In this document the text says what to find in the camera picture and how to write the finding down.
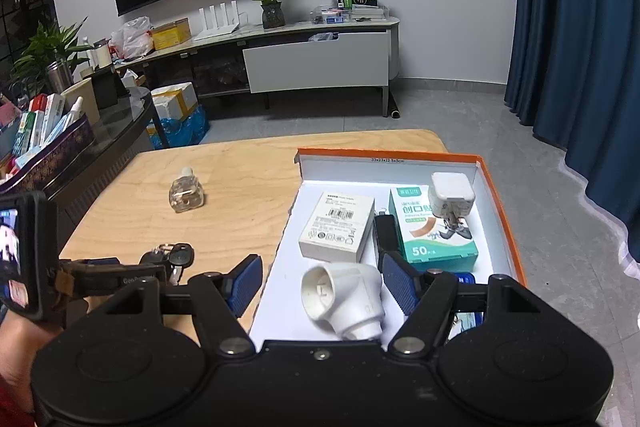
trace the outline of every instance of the camera screen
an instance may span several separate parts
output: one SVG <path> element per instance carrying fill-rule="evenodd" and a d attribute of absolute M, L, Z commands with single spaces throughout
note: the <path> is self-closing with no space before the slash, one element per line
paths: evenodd
<path fill-rule="evenodd" d="M 0 210 L 0 249 L 0 279 L 4 282 L 4 297 L 26 309 L 29 295 L 20 267 L 18 211 L 15 208 Z"/>

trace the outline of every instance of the white pipe fitting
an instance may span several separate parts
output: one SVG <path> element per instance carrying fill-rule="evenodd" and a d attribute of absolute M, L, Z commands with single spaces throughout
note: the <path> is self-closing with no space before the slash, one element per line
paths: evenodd
<path fill-rule="evenodd" d="M 302 306 L 313 321 L 326 320 L 345 340 L 377 339 L 385 311 L 382 275 L 368 264 L 331 263 L 302 277 Z"/>

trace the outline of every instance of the tv stand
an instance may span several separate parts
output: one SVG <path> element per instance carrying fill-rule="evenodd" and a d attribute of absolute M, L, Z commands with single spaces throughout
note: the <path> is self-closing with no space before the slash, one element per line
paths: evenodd
<path fill-rule="evenodd" d="M 265 30 L 242 26 L 228 35 L 193 39 L 121 64 L 118 69 L 142 68 L 150 87 L 193 81 L 199 99 L 238 92 L 268 93 L 320 87 L 381 87 L 382 115 L 387 116 L 389 81 L 398 76 L 400 21 L 341 24 L 295 23 Z M 316 33 L 335 32 L 333 41 L 309 41 Z M 244 62 L 248 81 L 226 86 L 207 80 L 223 57 Z M 180 71 L 173 75 L 167 71 Z"/>

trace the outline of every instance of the white bottle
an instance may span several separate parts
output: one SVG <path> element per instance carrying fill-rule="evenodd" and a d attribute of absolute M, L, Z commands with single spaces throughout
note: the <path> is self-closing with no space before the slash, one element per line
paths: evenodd
<path fill-rule="evenodd" d="M 80 118 L 82 111 L 82 102 L 84 102 L 84 99 L 82 98 L 82 96 L 78 96 L 78 99 L 74 102 L 74 105 L 71 106 L 71 110 L 67 115 L 68 118 L 66 119 L 65 127 L 63 130 L 71 126 L 72 123 Z"/>
<path fill-rule="evenodd" d="M 89 37 L 85 37 L 84 39 L 82 39 L 82 44 L 84 44 L 85 46 L 90 46 L 89 44 Z M 89 59 L 89 66 L 92 68 L 92 70 L 95 70 L 96 67 L 96 60 L 95 60 L 95 51 L 94 50 L 87 50 L 86 51 L 86 56 Z"/>

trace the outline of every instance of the glass bottle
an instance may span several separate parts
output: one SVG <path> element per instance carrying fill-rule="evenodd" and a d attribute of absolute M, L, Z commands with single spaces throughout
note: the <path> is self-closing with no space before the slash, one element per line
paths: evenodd
<path fill-rule="evenodd" d="M 185 212 L 204 204 L 204 191 L 190 167 L 180 172 L 169 190 L 169 204 L 176 212 Z"/>

